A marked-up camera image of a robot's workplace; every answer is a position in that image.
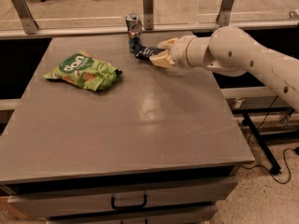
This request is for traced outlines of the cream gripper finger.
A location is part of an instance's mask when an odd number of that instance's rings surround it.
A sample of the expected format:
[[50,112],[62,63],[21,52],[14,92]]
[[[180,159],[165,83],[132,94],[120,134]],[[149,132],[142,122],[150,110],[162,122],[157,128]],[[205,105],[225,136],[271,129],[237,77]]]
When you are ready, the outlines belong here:
[[160,43],[157,45],[157,48],[158,48],[158,49],[171,49],[177,41],[178,41],[178,38],[177,38],[177,37],[170,38],[170,39],[168,39],[168,40],[165,40],[165,41],[163,41],[163,42],[160,42]]
[[163,67],[163,68],[170,68],[175,64],[168,50],[150,56],[149,60],[152,62],[153,65]]

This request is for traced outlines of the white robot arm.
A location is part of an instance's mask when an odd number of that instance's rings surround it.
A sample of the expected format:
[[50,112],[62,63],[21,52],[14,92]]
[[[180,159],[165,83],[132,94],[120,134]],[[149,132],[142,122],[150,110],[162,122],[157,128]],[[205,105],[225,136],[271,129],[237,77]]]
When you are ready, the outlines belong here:
[[237,27],[221,27],[210,37],[171,38],[158,48],[161,52],[149,58],[156,66],[202,67],[231,77],[248,72],[299,111],[299,60],[261,45]]

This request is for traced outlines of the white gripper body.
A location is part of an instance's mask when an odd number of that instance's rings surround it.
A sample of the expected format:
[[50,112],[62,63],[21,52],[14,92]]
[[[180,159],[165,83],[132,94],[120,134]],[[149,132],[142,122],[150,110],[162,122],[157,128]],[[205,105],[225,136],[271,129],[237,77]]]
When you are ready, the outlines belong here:
[[170,55],[175,65],[180,68],[194,68],[197,66],[196,36],[185,35],[179,38],[170,49]]

